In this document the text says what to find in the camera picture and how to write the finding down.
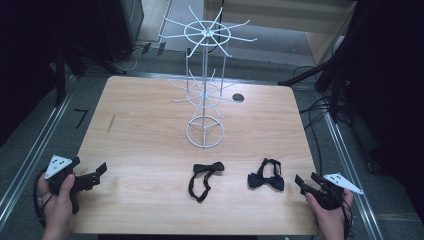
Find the white wire rack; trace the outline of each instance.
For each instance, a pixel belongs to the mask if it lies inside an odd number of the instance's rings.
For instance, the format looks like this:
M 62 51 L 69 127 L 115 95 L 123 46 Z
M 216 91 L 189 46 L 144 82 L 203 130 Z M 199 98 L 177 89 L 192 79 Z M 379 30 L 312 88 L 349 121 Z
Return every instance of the white wire rack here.
M 225 64 L 227 57 L 231 57 L 228 54 L 228 42 L 230 40 L 238 40 L 245 42 L 253 42 L 257 39 L 245 39 L 234 37 L 231 35 L 232 28 L 244 26 L 249 21 L 226 27 L 222 23 L 218 22 L 222 14 L 222 8 L 214 21 L 200 20 L 196 14 L 192 11 L 191 7 L 188 6 L 191 14 L 195 18 L 195 21 L 189 24 L 179 23 L 163 17 L 167 22 L 180 25 L 184 27 L 182 35 L 163 36 L 162 38 L 185 38 L 186 45 L 194 44 L 192 51 L 186 51 L 186 85 L 179 86 L 176 83 L 171 82 L 175 87 L 184 89 L 186 91 L 186 98 L 172 100 L 174 102 L 188 101 L 196 107 L 194 114 L 186 127 L 187 139 L 195 146 L 201 148 L 211 148 L 218 145 L 224 138 L 224 127 L 220 120 L 217 118 L 207 115 L 206 110 L 213 109 L 218 118 L 222 118 L 221 114 L 217 110 L 217 106 L 222 100 L 230 102 L 242 102 L 241 99 L 226 99 L 222 97 L 222 91 L 225 88 L 232 86 L 229 84 L 224 86 L 224 73 Z M 202 48 L 202 76 L 193 76 L 190 68 L 188 59 L 193 54 Z M 210 48 L 219 48 L 224 53 L 224 59 L 222 64 L 222 75 L 220 84 L 215 84 L 214 76 L 215 70 L 213 70 L 211 77 L 208 77 L 208 65 L 209 65 L 209 53 Z

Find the gray floor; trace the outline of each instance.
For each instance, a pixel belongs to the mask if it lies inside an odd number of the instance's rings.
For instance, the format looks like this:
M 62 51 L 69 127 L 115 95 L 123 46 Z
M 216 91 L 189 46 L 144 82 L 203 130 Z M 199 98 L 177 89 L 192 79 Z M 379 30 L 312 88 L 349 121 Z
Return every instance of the gray floor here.
M 180 14 L 184 9 L 178 10 L 173 5 L 169 13 L 169 17 L 177 17 L 187 14 Z M 165 28 L 164 34 L 172 34 L 171 29 Z M 237 79 L 242 83 L 252 84 L 271 84 L 275 85 L 277 81 L 283 81 L 291 78 L 293 73 L 298 75 L 308 68 L 296 70 L 299 66 L 313 64 L 312 57 L 307 52 L 306 41 L 302 34 L 298 32 L 277 33 L 272 35 L 270 29 L 260 29 L 262 39 L 265 42 L 273 42 L 276 39 L 281 39 L 284 36 L 287 38 L 286 47 L 278 47 L 272 44 L 258 44 L 255 47 L 255 52 L 245 51 L 249 46 L 237 46 L 229 48 L 233 54 L 233 58 L 227 59 L 226 78 Z M 272 39 L 266 39 L 267 36 L 272 36 Z M 185 59 L 184 52 L 181 48 L 185 48 L 184 41 L 172 42 L 167 41 L 166 50 L 160 56 L 157 56 L 157 49 L 153 48 L 146 54 L 141 54 L 138 51 L 134 54 L 137 59 L 137 66 L 128 71 L 130 76 L 152 76 L 148 73 L 169 74 L 161 75 L 164 77 L 174 78 L 178 75 L 185 74 Z M 275 49 L 280 49 L 281 52 L 275 52 Z M 221 55 L 216 53 L 211 56 L 210 64 L 212 66 L 220 66 L 222 61 Z M 200 64 L 201 59 L 196 56 L 193 59 L 193 65 Z M 117 63 L 124 68 L 132 68 L 134 61 L 129 56 L 124 61 Z M 19 126 L 9 141 L 0 149 L 0 197 L 8 196 L 11 191 L 10 185 L 14 184 L 14 176 L 18 173 L 21 166 L 32 166 L 25 173 L 27 182 L 22 183 L 22 192 L 16 202 L 9 202 L 13 205 L 13 209 L 9 215 L 1 216 L 1 221 L 4 225 L 0 225 L 0 239 L 39 239 L 42 234 L 42 228 L 39 226 L 35 217 L 31 194 L 32 182 L 36 172 L 45 167 L 51 155 L 75 156 L 78 153 L 82 139 L 90 123 L 92 114 L 94 113 L 97 101 L 101 95 L 102 89 L 110 76 L 105 70 L 101 69 L 91 62 L 87 62 L 89 68 L 85 77 L 72 78 L 70 83 L 75 82 L 72 87 L 71 97 L 64 105 L 63 115 L 57 125 L 50 132 L 51 136 L 46 141 L 45 147 L 39 149 L 38 155 L 28 155 L 37 138 L 42 132 L 43 127 L 49 120 L 53 111 L 58 109 L 53 108 L 55 101 L 55 92 L 52 91 L 46 96 L 30 116 Z M 311 77 L 302 83 L 293 86 L 295 97 L 299 109 L 307 109 L 320 96 L 314 91 L 313 83 L 315 78 Z M 76 126 L 81 119 L 81 113 L 74 109 L 88 110 L 88 116 L 82 122 L 82 125 L 77 129 Z M 307 125 L 309 120 L 306 114 L 302 114 L 302 121 Z M 326 119 L 314 124 L 314 130 L 317 134 L 319 147 L 321 149 L 323 159 L 323 172 L 335 173 L 341 172 L 346 174 L 342 164 L 342 159 L 346 158 L 340 153 L 336 147 L 334 138 L 329 130 L 329 123 Z M 366 166 L 366 158 L 362 152 L 354 133 L 351 128 L 343 123 L 337 124 L 337 130 L 340 131 L 343 143 L 347 149 L 347 155 L 352 160 L 354 169 L 356 170 L 362 188 L 365 191 L 366 199 L 369 200 L 371 209 L 376 217 L 377 224 L 381 230 L 381 235 L 384 239 L 423 239 L 424 228 L 419 221 L 414 209 L 407 198 L 403 186 L 395 181 L 390 176 L 375 176 L 369 173 Z M 311 148 L 311 153 L 318 168 L 318 151 L 312 136 L 311 128 L 306 130 L 308 143 Z M 27 164 L 28 161 L 33 161 L 32 165 Z M 0 206 L 4 209 L 5 200 L 3 199 Z M 380 239 L 372 237 L 367 231 L 367 226 L 364 222 L 364 214 L 358 207 L 359 201 L 353 205 L 354 226 L 352 232 L 354 236 L 350 239 Z M 95 235 L 72 235 L 71 239 L 96 239 Z M 309 236 L 258 236 L 260 240 L 286 240 L 286 239 L 310 239 Z

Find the black strap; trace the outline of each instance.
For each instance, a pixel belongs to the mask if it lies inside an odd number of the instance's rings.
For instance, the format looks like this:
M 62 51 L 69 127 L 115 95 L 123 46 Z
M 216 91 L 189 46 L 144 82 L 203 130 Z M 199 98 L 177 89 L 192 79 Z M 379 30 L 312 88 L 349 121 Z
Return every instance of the black strap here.
M 270 178 L 264 178 L 264 175 L 263 175 L 264 167 L 268 163 L 271 163 L 272 165 L 274 165 L 274 176 Z M 247 176 L 247 182 L 249 184 L 249 187 L 251 188 L 257 188 L 262 186 L 264 183 L 267 183 L 278 190 L 284 191 L 284 179 L 281 176 L 281 163 L 274 159 L 265 158 L 264 161 L 262 162 L 261 167 L 258 170 L 258 173 L 257 174 L 251 173 Z
M 194 164 L 193 166 L 193 172 L 194 176 L 190 179 L 190 183 L 188 184 L 188 192 L 190 193 L 190 196 L 192 196 L 194 199 L 197 200 L 197 202 L 202 202 L 205 200 L 206 196 L 208 195 L 209 190 L 211 190 L 211 187 L 208 184 L 208 179 L 215 171 L 224 171 L 224 164 L 221 162 L 216 162 L 212 165 L 202 165 L 202 164 Z M 194 187 L 194 179 L 196 178 L 197 174 L 202 172 L 208 172 L 204 179 L 203 179 L 203 185 L 205 185 L 206 190 L 203 191 L 202 195 L 200 197 L 196 196 L 193 192 Z

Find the white triangle marker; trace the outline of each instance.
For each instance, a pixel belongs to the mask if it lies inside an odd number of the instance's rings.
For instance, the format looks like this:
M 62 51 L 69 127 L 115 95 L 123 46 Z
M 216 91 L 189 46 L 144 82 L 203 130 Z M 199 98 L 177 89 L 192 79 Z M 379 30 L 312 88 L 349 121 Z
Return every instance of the white triangle marker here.
M 352 192 L 356 192 L 359 194 L 364 194 L 364 191 L 362 189 L 357 188 L 355 185 L 353 185 L 349 180 L 344 178 L 340 173 L 336 174 L 325 174 L 324 178 L 328 181 L 332 182 L 334 185 L 337 185 L 342 188 L 349 189 Z
M 53 155 L 50 160 L 49 167 L 47 168 L 46 174 L 44 176 L 45 179 L 49 179 L 53 177 L 56 173 L 60 172 L 62 169 L 66 168 L 72 163 L 71 159 L 59 157 Z

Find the black circular hole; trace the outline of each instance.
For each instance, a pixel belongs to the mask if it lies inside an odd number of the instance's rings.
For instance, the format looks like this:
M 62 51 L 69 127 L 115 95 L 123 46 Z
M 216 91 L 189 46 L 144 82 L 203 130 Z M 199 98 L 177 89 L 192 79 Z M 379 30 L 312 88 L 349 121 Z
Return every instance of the black circular hole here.
M 243 102 L 244 101 L 244 96 L 241 95 L 240 93 L 236 93 L 233 95 L 233 100 L 236 102 Z

